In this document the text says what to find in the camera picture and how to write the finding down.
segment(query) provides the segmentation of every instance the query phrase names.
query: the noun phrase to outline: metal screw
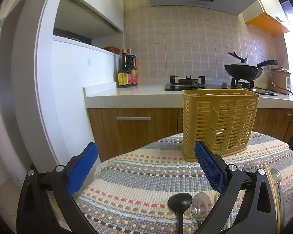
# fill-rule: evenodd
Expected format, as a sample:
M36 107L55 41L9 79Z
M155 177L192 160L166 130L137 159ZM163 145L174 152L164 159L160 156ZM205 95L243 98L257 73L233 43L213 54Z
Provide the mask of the metal screw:
M229 168L230 171L233 171L233 172L237 170L237 167L235 165L233 165L233 164L229 165L228 168Z
M263 169L258 169L258 173L259 173L260 175L265 175L265 171L264 171Z
M34 173L35 173L34 170L29 170L29 171L27 172L27 175L28 175L28 176L32 176L32 175L34 175Z
M56 170L58 173L60 173L61 171L64 170L64 166L63 166L63 165L58 165L58 166L55 168L55 170Z

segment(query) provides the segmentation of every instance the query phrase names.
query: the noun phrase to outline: pot lid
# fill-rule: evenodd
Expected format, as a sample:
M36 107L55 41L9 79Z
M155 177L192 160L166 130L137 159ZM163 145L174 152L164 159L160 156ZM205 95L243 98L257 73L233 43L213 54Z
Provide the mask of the pot lid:
M280 68L273 68L271 71L283 71L283 72L288 72L288 73L292 74L288 69L286 69L282 66Z

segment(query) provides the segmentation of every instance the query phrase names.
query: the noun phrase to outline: sticker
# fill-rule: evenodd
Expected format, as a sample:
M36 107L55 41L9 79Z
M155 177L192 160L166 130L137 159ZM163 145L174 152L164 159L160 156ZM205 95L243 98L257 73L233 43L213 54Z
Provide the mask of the sticker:
M128 83L131 84L131 74L128 74Z
M132 70L131 71L131 83L138 83L138 71Z
M129 84L128 82L129 82L129 80L128 80L128 74L127 73L119 73L118 75L117 75L117 77L118 77L118 84L120 85L120 86L124 86L124 85L127 85L127 84Z

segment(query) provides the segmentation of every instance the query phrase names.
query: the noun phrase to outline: blue gripper pad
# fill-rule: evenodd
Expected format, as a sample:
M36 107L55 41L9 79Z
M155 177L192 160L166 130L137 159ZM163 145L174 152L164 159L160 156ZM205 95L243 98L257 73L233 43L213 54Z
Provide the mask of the blue gripper pad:
M88 173L98 158L98 152L98 146L96 144L91 144L86 148L85 152L81 154L78 163L68 175L66 190L70 196L81 189Z
M202 141L195 144L194 155L197 161L199 162L209 183L211 184L213 190L219 192L220 194L223 194L225 191L226 176L224 174L224 171L222 171L219 168L219 165L217 165L215 160L213 159L212 157L213 154L210 152L210 150Z

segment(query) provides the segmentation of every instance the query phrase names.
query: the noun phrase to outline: wicker basket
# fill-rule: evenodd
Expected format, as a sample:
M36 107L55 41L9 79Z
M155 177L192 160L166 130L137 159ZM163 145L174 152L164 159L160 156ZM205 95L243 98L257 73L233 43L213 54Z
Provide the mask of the wicker basket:
M119 52L121 51L120 49L118 49L117 47L114 47L114 46L107 46L102 49L109 51L109 52L112 52L114 54L119 54Z
M229 156L246 149L259 94L247 90L183 90L183 141L187 161L203 141L214 153Z

